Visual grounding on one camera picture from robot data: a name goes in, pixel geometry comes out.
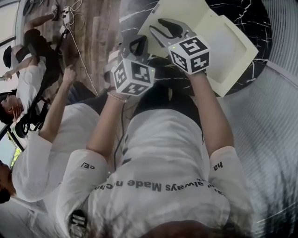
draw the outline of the white cube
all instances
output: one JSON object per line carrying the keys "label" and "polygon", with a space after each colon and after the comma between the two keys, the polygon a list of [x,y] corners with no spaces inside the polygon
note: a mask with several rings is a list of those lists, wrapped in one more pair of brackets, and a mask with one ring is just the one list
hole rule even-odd
{"label": "white cube", "polygon": [[154,84],[155,69],[129,59],[123,59],[111,72],[117,93],[140,96]]}
{"label": "white cube", "polygon": [[210,65],[210,47],[201,36],[171,45],[169,52],[173,63],[188,74],[202,71]]}

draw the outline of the round table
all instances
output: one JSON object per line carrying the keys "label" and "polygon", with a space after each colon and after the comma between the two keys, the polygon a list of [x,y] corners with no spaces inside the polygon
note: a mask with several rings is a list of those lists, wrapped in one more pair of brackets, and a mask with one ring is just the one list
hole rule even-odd
{"label": "round table", "polygon": [[[227,94],[240,91],[251,84],[266,66],[272,48],[272,30],[268,13],[261,0],[206,0],[218,15],[225,15],[251,40],[259,53]],[[120,29],[125,38],[138,34],[158,0],[122,0]],[[156,80],[166,86],[193,95],[190,81],[176,66],[164,58],[149,56],[150,66],[156,68]]]}

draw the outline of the wooden floor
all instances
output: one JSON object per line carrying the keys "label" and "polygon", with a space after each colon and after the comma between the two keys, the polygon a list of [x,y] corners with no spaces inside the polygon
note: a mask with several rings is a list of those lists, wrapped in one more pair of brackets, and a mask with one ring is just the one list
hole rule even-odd
{"label": "wooden floor", "polygon": [[[72,6],[76,0],[58,0],[60,8],[63,10],[65,6]],[[113,46],[120,42],[119,29],[119,7],[121,0],[83,0],[82,6],[76,11],[81,13],[75,16],[75,24],[73,30],[74,37],[87,71],[92,82],[99,93],[104,87],[103,69],[108,60],[108,54]],[[32,12],[26,17],[26,22],[36,17],[49,14],[54,0],[50,0],[50,6],[47,7],[47,0],[38,7],[35,6]],[[49,21],[38,27],[41,34],[48,40],[57,42],[60,33],[59,30],[63,24],[62,20]],[[71,35],[63,43],[64,63],[74,61],[75,52],[77,52]],[[90,90],[95,93],[90,79],[86,74],[85,68],[80,59],[75,60],[75,68],[78,80],[82,81]],[[47,96],[53,96],[58,88],[58,84],[53,85],[46,92]]]}

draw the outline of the bracelet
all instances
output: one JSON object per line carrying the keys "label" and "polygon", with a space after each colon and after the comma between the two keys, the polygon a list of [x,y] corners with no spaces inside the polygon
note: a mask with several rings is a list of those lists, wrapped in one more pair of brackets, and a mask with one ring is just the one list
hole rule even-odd
{"label": "bracelet", "polygon": [[122,103],[127,103],[127,99],[121,99],[121,98],[117,97],[116,95],[111,94],[110,92],[108,92],[108,95],[114,99],[117,99],[118,101],[121,101]]}

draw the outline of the marble tabletop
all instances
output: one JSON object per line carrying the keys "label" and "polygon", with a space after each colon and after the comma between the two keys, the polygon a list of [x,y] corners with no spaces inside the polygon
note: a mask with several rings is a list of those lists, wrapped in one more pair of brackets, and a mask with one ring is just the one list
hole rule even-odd
{"label": "marble tabletop", "polygon": [[[157,5],[156,0],[122,0],[120,29],[123,38],[138,34],[143,23]],[[225,15],[252,41],[259,53],[228,94],[251,84],[267,64],[272,49],[272,30],[268,13],[261,0],[206,0],[218,15]],[[172,89],[193,95],[190,81],[169,60],[149,56],[150,66],[156,68],[156,80]]]}

